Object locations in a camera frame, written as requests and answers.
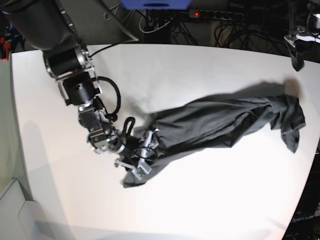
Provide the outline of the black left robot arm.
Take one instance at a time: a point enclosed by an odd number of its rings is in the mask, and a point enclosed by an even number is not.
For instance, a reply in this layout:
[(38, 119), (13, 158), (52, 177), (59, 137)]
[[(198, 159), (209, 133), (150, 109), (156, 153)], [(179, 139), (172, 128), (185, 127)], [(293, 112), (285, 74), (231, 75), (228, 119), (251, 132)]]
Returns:
[(308, 0), (306, 3), (306, 19), (302, 25), (298, 24), (298, 1), (288, 1), (288, 24), (287, 35), (283, 37), (288, 49), (291, 64), (299, 72), (305, 66), (304, 55), (314, 45), (320, 44), (320, 2)]

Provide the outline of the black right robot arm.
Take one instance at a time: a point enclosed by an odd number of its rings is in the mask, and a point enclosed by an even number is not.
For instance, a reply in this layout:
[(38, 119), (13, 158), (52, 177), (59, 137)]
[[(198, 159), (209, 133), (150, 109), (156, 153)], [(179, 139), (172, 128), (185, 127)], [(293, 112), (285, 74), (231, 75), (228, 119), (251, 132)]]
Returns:
[(100, 82), (119, 88), (109, 78), (98, 76), (93, 55), (79, 37), (72, 20), (58, 0), (3, 0), (1, 13), (30, 45), (42, 51), (47, 73), (53, 78), (66, 105), (78, 108), (78, 121), (88, 131), (87, 143), (97, 154), (118, 155), (116, 166), (126, 168), (141, 181), (152, 172), (158, 158), (152, 130), (132, 136), (135, 119), (125, 120), (122, 130), (114, 127), (118, 111), (109, 113), (100, 99)]

